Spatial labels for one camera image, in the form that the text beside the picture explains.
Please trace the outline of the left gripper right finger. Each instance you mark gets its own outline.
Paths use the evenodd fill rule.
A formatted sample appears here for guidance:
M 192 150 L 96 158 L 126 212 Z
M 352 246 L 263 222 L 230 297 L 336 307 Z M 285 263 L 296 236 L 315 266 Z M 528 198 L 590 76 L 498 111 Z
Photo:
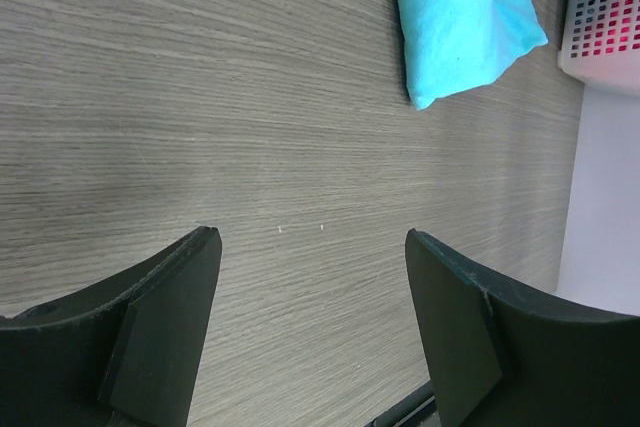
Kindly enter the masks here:
M 407 274 L 445 426 L 635 426 L 639 320 L 485 267 L 411 230 Z

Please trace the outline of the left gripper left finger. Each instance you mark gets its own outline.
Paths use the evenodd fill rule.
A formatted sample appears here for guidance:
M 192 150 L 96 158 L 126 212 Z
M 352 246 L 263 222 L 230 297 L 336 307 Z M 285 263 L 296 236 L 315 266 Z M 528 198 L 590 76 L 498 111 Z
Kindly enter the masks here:
M 1 321 L 5 426 L 183 426 L 222 241 L 199 227 L 126 270 Z

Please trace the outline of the cyan t shirt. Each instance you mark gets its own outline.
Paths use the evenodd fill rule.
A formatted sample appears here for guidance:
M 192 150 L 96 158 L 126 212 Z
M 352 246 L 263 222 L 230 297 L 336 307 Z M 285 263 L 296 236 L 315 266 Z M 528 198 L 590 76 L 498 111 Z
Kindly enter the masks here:
M 495 82 L 547 44 L 532 0 L 397 0 L 406 84 L 418 110 Z

